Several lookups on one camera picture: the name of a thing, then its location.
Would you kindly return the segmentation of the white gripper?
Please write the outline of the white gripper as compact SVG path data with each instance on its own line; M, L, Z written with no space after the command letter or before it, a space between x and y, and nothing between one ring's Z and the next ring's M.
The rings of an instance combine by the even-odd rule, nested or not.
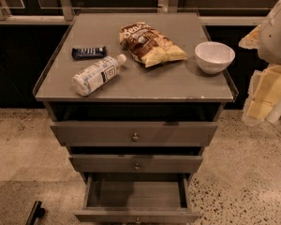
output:
M273 107L281 100L281 65L273 65L264 69L258 86L245 101L242 120L247 126L256 126L263 122Z

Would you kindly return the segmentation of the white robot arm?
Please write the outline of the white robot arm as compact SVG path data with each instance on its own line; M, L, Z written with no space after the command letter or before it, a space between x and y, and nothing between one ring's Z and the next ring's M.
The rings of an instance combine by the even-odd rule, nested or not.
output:
M251 77L242 119L251 127L263 121L275 123L281 116L281 0L239 46L257 49L259 58L268 63Z

